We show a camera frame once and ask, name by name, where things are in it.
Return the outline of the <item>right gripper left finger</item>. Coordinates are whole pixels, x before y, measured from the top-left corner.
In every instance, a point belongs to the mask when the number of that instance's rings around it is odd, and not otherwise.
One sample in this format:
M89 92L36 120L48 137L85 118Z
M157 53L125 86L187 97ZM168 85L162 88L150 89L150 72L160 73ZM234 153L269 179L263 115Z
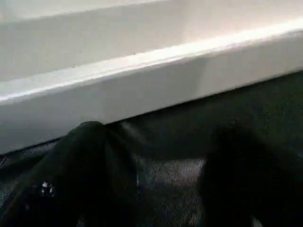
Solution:
M0 211L3 227L132 227L135 212L114 192L105 154L106 127L71 130L22 179Z

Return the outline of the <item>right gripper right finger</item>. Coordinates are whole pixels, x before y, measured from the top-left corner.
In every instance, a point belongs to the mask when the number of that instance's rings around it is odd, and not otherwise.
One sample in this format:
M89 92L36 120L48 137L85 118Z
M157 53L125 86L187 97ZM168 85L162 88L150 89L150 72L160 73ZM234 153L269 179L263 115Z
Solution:
M212 134L200 194L207 227L303 224L303 153L242 127Z

